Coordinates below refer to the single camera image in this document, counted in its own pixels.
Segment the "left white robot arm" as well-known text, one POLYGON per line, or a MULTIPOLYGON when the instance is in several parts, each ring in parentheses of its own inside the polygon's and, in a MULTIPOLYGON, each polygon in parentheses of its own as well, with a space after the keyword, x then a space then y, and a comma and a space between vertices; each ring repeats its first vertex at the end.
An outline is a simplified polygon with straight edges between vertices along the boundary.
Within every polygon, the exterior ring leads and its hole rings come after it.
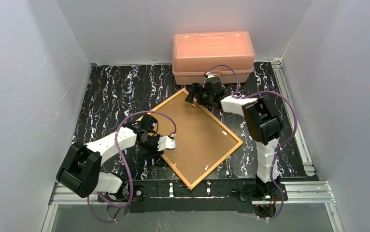
POLYGON ((158 120, 145 114, 139 121, 124 122, 118 132, 94 142, 74 142, 56 174, 57 182, 81 198, 93 192, 126 196, 128 190, 124 181, 114 174, 101 172, 100 168, 119 151, 136 145, 145 149, 148 156, 162 155, 165 150, 175 149, 175 140, 158 134, 157 128, 158 120))

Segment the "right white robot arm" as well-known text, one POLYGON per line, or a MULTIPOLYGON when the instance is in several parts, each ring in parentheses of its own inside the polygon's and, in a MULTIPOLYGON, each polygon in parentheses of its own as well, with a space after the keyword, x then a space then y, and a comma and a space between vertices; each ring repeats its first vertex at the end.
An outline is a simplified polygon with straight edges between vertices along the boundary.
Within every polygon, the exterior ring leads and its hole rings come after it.
POLYGON ((243 116, 248 132, 256 144, 256 192, 260 197, 273 196, 279 172, 276 167, 276 148, 283 128, 275 110, 267 106, 267 98, 244 98, 226 94, 218 77, 207 78, 202 84, 193 83, 186 102, 213 107, 225 113, 243 116))

